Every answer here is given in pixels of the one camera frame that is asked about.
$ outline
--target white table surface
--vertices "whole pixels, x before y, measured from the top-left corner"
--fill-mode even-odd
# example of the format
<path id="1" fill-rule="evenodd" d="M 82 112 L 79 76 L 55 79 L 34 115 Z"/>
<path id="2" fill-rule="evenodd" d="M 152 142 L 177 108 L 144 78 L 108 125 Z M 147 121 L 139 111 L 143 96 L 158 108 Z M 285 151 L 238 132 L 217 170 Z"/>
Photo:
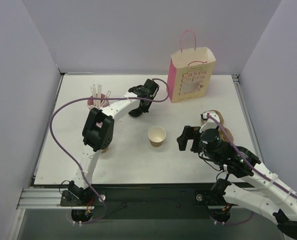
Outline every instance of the white table surface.
<path id="1" fill-rule="evenodd" d="M 91 95 L 94 82 L 101 84 L 102 92 L 112 91 L 111 97 L 123 96 L 129 88 L 142 85 L 148 78 L 167 80 L 167 75 L 65 75 L 59 90 L 55 109 L 65 103 Z M 166 88 L 160 84 L 156 100 L 166 96 Z M 255 152 L 239 98 L 230 75 L 213 75 L 204 97 L 171 103 L 152 103 L 149 113 L 139 118 L 125 115 L 115 122 L 113 141 L 97 163 L 93 183 L 96 184 L 146 184 L 146 183 L 214 183 L 217 171 L 213 170 L 197 153 L 179 151 L 177 137 L 185 125 L 201 126 L 200 114 L 218 110 L 224 118 L 224 126 L 234 136 L 234 143 Z M 84 144 L 82 129 L 89 109 L 87 102 L 72 104 L 54 119 L 54 134 L 59 142 L 77 159 Z M 161 126 L 166 130 L 166 139 L 161 147 L 152 147 L 148 130 Z M 42 148 L 36 185 L 58 185 L 72 180 L 77 165 L 56 145 L 47 133 Z M 242 180 L 230 176 L 231 182 Z"/>

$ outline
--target white wall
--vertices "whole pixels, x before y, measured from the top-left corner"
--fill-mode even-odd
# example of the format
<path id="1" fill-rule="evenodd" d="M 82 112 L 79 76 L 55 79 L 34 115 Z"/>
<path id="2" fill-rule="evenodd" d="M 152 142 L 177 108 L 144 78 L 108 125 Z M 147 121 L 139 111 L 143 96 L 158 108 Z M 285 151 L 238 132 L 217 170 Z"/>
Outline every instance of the white wall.
<path id="1" fill-rule="evenodd" d="M 216 74 L 239 74 L 281 0 L 23 2 L 61 72 L 166 74 L 192 29 L 214 52 Z"/>
<path id="2" fill-rule="evenodd" d="M 240 75 L 265 164 L 297 191 L 297 0 L 283 0 Z"/>
<path id="3" fill-rule="evenodd" d="M 20 0 L 0 0 L 0 240 L 37 161 L 60 80 Z"/>

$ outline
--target beige cup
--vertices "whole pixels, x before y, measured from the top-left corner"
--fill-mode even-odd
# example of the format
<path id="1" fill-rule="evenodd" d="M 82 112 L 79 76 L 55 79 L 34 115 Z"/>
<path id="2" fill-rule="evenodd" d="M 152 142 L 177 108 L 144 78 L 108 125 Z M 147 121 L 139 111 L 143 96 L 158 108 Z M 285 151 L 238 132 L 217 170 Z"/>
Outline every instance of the beige cup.
<path id="1" fill-rule="evenodd" d="M 149 138 L 149 142 L 153 147 L 160 147 L 163 144 L 167 133 L 165 132 L 163 127 L 154 126 L 148 131 L 147 135 Z"/>

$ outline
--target bag handle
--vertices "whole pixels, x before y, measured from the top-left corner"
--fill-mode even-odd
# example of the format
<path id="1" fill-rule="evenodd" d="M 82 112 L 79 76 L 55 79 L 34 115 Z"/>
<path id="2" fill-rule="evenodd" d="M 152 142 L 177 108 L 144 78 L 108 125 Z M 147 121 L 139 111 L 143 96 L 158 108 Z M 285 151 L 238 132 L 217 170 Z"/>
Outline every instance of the bag handle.
<path id="1" fill-rule="evenodd" d="M 187 66 L 189 66 L 192 63 L 202 63 L 202 64 L 207 64 L 207 61 L 191 61 Z"/>
<path id="2" fill-rule="evenodd" d="M 182 33 L 182 35 L 180 36 L 180 39 L 179 39 L 180 52 L 183 51 L 183 49 L 182 49 L 182 37 L 183 37 L 183 35 L 186 34 L 187 32 L 191 32 L 191 33 L 194 34 L 194 42 L 195 42 L 194 51 L 197 49 L 197 36 L 195 35 L 195 32 L 192 31 L 192 30 L 186 30 L 185 32 Z"/>

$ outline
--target paper gift bag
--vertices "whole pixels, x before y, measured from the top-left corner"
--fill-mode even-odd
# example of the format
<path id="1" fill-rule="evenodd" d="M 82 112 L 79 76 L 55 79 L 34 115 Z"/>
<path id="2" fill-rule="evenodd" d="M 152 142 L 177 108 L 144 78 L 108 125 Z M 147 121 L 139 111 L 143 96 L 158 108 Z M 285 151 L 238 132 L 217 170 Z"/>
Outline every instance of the paper gift bag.
<path id="1" fill-rule="evenodd" d="M 195 47 L 182 49 L 182 37 L 187 32 L 194 34 Z M 203 97 L 216 63 L 208 47 L 197 47 L 192 30 L 183 32 L 179 42 L 180 50 L 171 55 L 167 78 L 172 103 Z"/>

